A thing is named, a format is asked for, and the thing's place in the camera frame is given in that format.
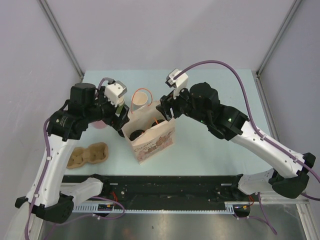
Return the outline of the paper bag with orange handles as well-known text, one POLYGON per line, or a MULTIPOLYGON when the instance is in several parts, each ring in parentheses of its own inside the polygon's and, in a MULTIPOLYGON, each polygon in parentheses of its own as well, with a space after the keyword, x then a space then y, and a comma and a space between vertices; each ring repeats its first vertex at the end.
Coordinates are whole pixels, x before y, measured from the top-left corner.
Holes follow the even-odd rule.
POLYGON ((134 94, 137 92, 144 92, 147 94, 147 105, 132 111, 131 101, 128 112, 129 122, 127 122, 121 130, 124 138, 131 147, 135 159, 139 164, 142 164, 175 143, 176 123, 173 118, 171 120, 166 120, 156 109, 156 106, 160 102, 153 99, 150 90, 139 88, 134 94), (164 121, 152 127, 152 123, 156 120, 164 121), (144 130, 144 133, 134 141, 130 141, 130 134, 135 130, 144 130))

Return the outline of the brown pulp cup carrier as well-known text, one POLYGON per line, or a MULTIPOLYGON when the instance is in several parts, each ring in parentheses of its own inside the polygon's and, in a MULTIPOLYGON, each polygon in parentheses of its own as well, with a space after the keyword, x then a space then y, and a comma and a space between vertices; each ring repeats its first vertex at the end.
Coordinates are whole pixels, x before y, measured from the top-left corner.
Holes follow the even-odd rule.
POLYGON ((97 142, 87 148, 75 147, 66 168, 69 170, 83 167, 85 164, 100 164, 109 157, 109 147, 104 142, 97 142))

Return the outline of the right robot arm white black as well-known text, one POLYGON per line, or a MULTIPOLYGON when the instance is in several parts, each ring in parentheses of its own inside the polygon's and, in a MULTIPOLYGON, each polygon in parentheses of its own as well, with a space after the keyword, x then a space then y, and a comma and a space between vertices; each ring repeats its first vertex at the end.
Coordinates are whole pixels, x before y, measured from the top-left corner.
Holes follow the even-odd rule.
POLYGON ((275 191, 295 199, 306 189, 316 157, 288 149, 260 129, 240 110, 221 104, 217 90, 206 83, 183 88, 160 99, 156 109, 166 120, 185 115, 206 125, 216 138, 238 144, 267 162, 272 168, 256 174, 239 174, 230 188, 231 196, 242 201, 248 195, 275 191))

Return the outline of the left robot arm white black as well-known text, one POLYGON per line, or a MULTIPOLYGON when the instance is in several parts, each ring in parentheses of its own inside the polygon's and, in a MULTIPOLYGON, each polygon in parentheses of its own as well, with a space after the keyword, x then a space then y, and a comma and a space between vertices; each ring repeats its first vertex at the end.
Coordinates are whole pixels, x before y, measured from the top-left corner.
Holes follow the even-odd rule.
POLYGON ((62 224, 74 207, 94 197, 105 200, 110 196, 110 181, 99 174, 69 191, 60 187, 75 145, 89 124, 103 121, 118 132, 129 121, 127 105, 116 113, 126 92, 127 87, 113 79, 106 86, 77 83, 71 87, 69 99, 44 123, 45 152, 30 191, 16 199, 16 208, 28 203, 29 211, 38 218, 62 224))

